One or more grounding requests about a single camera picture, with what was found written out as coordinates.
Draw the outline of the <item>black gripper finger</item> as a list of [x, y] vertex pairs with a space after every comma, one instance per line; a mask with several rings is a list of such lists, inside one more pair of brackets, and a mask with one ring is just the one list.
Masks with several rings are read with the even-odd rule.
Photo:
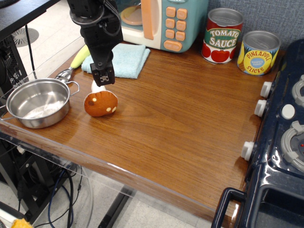
[[90, 68], [97, 86], [115, 83], [115, 73], [112, 62], [107, 63], [104, 69], [98, 69], [94, 63], [90, 64]]

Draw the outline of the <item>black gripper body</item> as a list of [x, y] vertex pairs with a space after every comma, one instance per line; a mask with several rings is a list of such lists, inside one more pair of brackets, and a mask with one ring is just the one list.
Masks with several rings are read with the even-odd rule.
[[96, 68], [105, 68], [112, 49], [122, 42], [121, 19], [115, 2], [89, 2], [86, 24], [81, 28]]

